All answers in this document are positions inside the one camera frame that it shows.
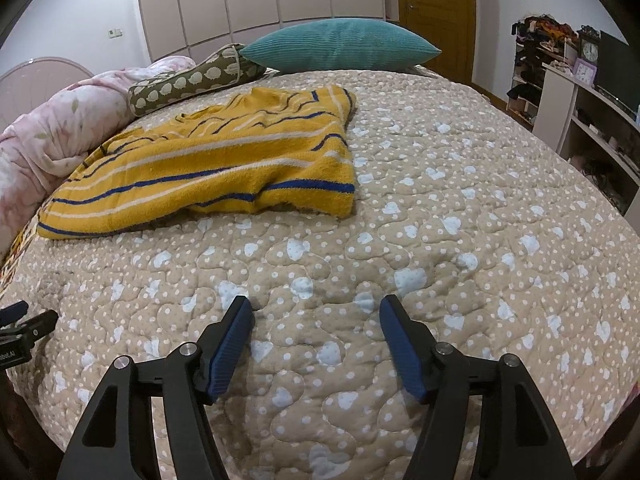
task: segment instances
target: beige quilted bedspread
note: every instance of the beige quilted bedspread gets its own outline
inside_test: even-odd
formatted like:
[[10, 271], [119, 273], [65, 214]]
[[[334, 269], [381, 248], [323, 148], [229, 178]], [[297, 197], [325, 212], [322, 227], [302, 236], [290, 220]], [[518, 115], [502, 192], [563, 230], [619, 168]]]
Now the beige quilted bedspread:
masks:
[[[229, 472], [400, 478], [424, 409], [402, 391], [378, 323], [380, 299], [397, 293], [439, 340], [485, 358], [519, 355], [578, 460], [638, 375], [637, 235], [580, 174], [466, 86], [356, 71], [257, 84], [328, 83], [358, 97], [351, 218], [179, 218], [110, 238], [33, 241], [2, 304], [24, 299], [61, 314], [33, 361], [12, 370], [44, 427], [66, 446], [115, 357], [164, 356], [245, 294], [257, 318], [251, 351], [207, 412]], [[162, 475], [172, 479], [155, 406]], [[473, 404], [460, 478], [478, 423]]]

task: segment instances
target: white wall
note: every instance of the white wall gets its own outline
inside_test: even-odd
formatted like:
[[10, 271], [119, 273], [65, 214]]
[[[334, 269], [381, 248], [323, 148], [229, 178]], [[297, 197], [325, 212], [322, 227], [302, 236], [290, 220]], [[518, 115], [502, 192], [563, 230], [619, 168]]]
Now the white wall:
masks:
[[[94, 74], [150, 63], [137, 0], [33, 0], [0, 49], [0, 75], [32, 57], [71, 59]], [[108, 30], [120, 28], [112, 40]]]
[[473, 82], [501, 99], [511, 88], [515, 37], [511, 25], [530, 14], [551, 14], [578, 31], [583, 25], [624, 40], [599, 0], [477, 0]]

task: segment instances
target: pink comforter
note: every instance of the pink comforter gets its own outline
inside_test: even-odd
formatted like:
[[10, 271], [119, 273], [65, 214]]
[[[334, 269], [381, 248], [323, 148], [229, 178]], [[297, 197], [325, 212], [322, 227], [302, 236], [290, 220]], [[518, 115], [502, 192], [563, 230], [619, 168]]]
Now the pink comforter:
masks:
[[148, 68], [114, 70], [75, 83], [0, 134], [0, 263], [38, 206], [87, 155], [131, 123], [127, 91], [163, 72], [190, 69], [170, 56]]

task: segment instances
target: yellow towel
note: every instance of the yellow towel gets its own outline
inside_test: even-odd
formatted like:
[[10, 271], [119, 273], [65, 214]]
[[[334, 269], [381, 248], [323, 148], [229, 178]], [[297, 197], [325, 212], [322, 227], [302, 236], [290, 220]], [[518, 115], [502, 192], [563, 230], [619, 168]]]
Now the yellow towel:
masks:
[[351, 213], [344, 132], [355, 96], [254, 88], [226, 105], [112, 137], [40, 210], [46, 238], [106, 235], [180, 209], [255, 213], [289, 204]]

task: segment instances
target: metal pivot screw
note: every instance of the metal pivot screw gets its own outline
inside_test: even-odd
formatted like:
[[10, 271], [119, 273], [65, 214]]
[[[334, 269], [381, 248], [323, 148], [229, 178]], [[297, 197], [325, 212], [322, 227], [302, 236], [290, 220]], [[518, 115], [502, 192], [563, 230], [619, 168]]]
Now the metal pivot screw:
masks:
[[180, 347], [180, 353], [185, 356], [193, 355], [196, 353], [198, 346], [196, 343], [185, 343]]
[[113, 362], [113, 366], [115, 366], [118, 370], [122, 370], [123, 368], [129, 366], [130, 362], [131, 359], [129, 357], [127, 357], [126, 355], [121, 355], [120, 357], [117, 357]]
[[511, 368], [516, 368], [520, 366], [520, 358], [514, 354], [505, 354], [504, 355], [504, 363]]
[[436, 352], [440, 355], [449, 355], [453, 352], [453, 346], [445, 342], [437, 343]]

